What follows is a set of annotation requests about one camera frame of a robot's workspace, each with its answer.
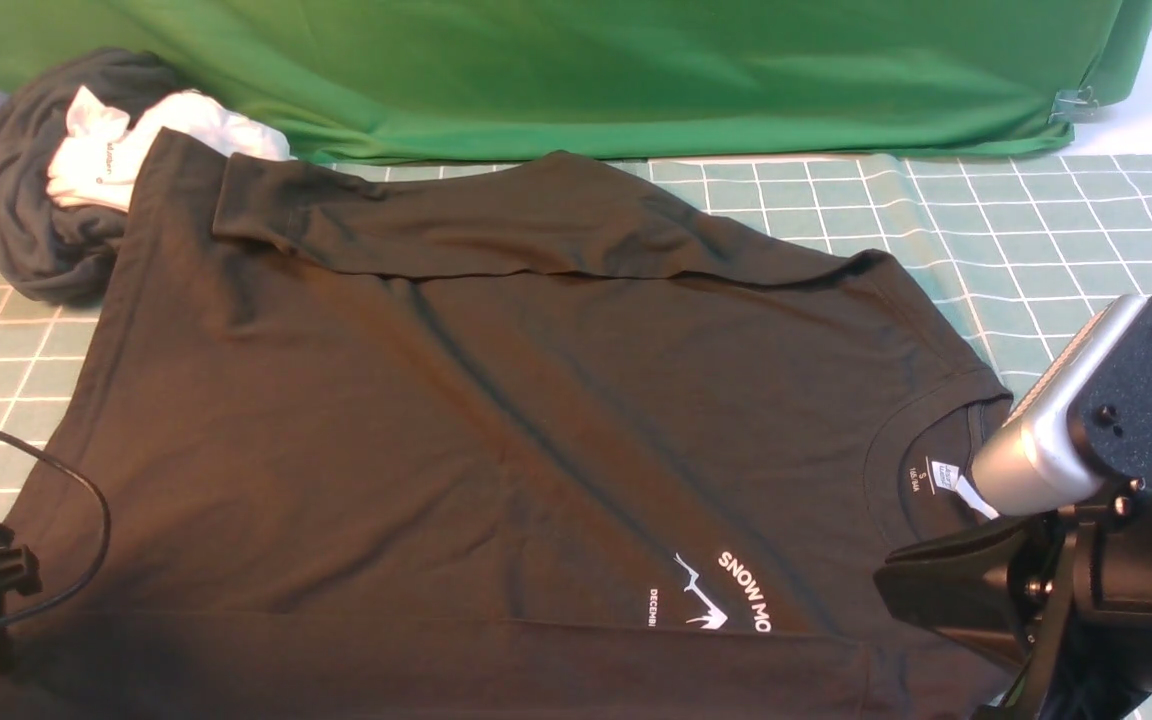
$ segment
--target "screw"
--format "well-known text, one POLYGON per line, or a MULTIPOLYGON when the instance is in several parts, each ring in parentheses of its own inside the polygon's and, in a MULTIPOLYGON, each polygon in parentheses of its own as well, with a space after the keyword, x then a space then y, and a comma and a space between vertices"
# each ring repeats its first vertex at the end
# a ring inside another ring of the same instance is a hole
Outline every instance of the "screw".
POLYGON ((1119 409, 1115 406, 1101 406, 1096 411, 1096 423, 1101 427, 1108 427, 1119 420, 1119 409))

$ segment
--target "robotic arm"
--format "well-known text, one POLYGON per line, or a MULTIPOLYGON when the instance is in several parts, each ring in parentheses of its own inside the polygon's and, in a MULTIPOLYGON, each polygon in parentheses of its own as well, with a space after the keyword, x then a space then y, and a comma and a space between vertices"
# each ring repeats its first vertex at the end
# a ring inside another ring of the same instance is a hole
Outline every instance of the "robotic arm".
POLYGON ((1018 674, 975 720, 1130 714, 1152 694, 1152 296, 1098 314, 972 476, 1005 517, 893 552, 887 609, 1018 674))

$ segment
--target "white graphic print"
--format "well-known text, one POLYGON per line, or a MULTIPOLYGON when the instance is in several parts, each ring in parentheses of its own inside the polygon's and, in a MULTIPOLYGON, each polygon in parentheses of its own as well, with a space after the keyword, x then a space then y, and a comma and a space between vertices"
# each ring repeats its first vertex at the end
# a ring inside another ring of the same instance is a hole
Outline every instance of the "white graphic print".
POLYGON ((744 562, 727 551, 718 556, 718 566, 730 571, 732 577, 736 578, 736 584, 740 584, 742 591, 745 591, 745 597, 749 598, 749 611, 755 614, 755 630, 772 632, 772 616, 767 614, 767 600, 763 598, 763 589, 758 588, 755 571, 746 568, 744 562))
POLYGON ((712 600, 705 597, 705 593, 700 592, 700 589, 696 585, 696 581, 700 578, 700 574, 692 570, 690 564, 682 561, 682 556, 679 556, 679 553, 675 553, 673 559, 675 559, 679 564, 684 566, 687 575, 690 577, 690 579, 687 581, 685 588, 682 588, 682 592, 696 593, 696 597, 700 598, 700 602, 705 602, 705 607, 708 607, 708 612, 705 612, 704 615, 687 620, 687 623, 704 623, 700 626, 700 629, 703 630, 717 630, 718 628, 722 628, 722 626, 727 623, 727 614, 726 612, 720 611, 712 600))

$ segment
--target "pile of clothes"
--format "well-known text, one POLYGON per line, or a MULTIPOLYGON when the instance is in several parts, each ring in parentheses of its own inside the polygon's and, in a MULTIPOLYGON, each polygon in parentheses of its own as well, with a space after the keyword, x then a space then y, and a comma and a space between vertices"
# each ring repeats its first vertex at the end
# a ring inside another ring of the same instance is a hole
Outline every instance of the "pile of clothes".
POLYGON ((221 154, 291 158, 275 129, 187 90, 150 53, 97 50, 0 92, 0 272, 30 300, 109 281, 141 165, 164 128, 221 154))

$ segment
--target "teal grid mat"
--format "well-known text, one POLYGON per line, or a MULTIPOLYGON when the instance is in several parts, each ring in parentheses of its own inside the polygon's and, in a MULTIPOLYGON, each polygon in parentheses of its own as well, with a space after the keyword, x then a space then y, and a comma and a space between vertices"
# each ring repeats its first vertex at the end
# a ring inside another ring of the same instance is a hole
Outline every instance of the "teal grid mat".
MULTIPOLYGON (((1152 156, 617 167, 799 245, 836 255, 890 251, 1018 395, 1107 302, 1152 291, 1152 156)), ((500 167, 338 168, 406 181, 500 167)), ((96 317, 94 309, 23 300, 0 278, 0 429, 46 442, 73 393, 96 317)), ((0 445, 0 518, 30 465, 0 445)), ((1152 698, 1137 717, 1152 720, 1152 698)))

